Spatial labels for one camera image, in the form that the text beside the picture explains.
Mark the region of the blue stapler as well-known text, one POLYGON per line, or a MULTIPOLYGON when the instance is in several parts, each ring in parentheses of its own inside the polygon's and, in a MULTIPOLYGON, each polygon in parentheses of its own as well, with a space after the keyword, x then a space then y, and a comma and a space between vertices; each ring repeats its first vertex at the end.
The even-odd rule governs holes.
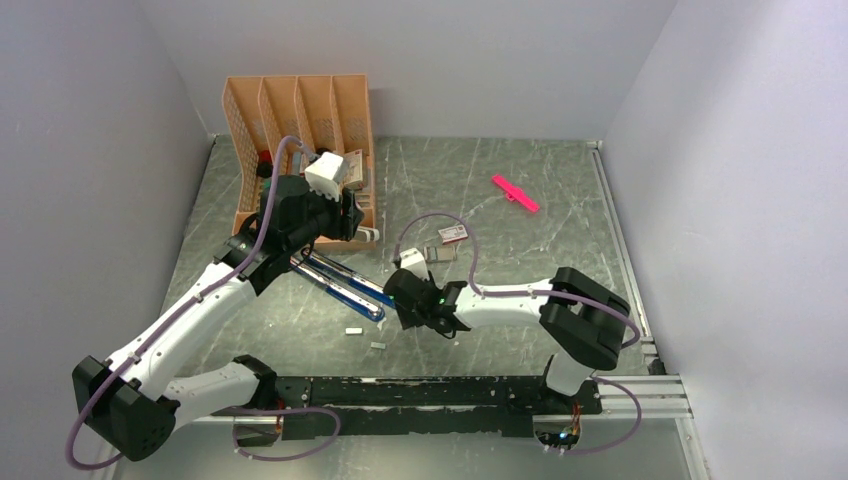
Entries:
POLYGON ((319 253, 313 253, 306 263, 330 276, 341 279, 346 285, 354 290, 374 299, 389 308, 394 308, 393 298, 384 292, 382 284, 364 276, 363 274, 332 260, 319 253))
POLYGON ((320 273, 315 268, 308 266, 305 262, 300 263, 298 260, 291 260, 290 265, 293 271, 321 286, 327 294, 331 295, 336 300, 345 304, 347 307, 356 311, 363 317, 375 323, 384 319, 385 311, 382 306, 379 306, 378 304, 367 300, 359 293, 344 287, 341 283, 332 279, 330 276, 320 273))

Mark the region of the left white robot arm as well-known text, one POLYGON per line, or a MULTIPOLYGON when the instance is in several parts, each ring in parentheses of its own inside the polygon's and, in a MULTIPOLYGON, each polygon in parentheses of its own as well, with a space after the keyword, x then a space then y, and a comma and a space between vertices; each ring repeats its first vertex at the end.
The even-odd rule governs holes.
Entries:
POLYGON ((210 373, 180 378, 188 357, 226 320, 291 270, 291 257, 321 236, 349 241, 364 218, 352 190, 325 178, 282 175, 262 192, 256 227, 231 237, 200 278, 143 333, 104 360, 88 356, 72 371, 79 415, 65 444, 67 463, 93 471, 74 455, 83 426, 118 451, 143 460, 179 428, 236 408, 261 416, 277 406, 276 373, 241 355, 210 373))

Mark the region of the red white staple box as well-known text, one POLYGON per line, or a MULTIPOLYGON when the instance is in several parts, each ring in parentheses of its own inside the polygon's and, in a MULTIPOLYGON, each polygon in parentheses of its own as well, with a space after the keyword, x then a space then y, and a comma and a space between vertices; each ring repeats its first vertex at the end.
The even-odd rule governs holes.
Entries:
POLYGON ((464 225, 454 225, 439 229, 438 235, 443 245, 450 245, 469 238, 469 233, 464 225))

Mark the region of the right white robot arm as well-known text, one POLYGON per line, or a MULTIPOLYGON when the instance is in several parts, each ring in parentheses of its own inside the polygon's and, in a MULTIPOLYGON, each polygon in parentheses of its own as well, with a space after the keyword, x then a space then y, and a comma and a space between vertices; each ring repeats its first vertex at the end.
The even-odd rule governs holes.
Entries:
POLYGON ((640 339, 627 301, 571 267, 533 283, 477 287, 467 281, 439 287, 431 277, 399 269, 383 292, 404 329, 428 327, 446 338, 483 327, 543 329, 558 346, 539 389, 553 414, 565 413, 590 374, 617 368, 621 351, 640 339))

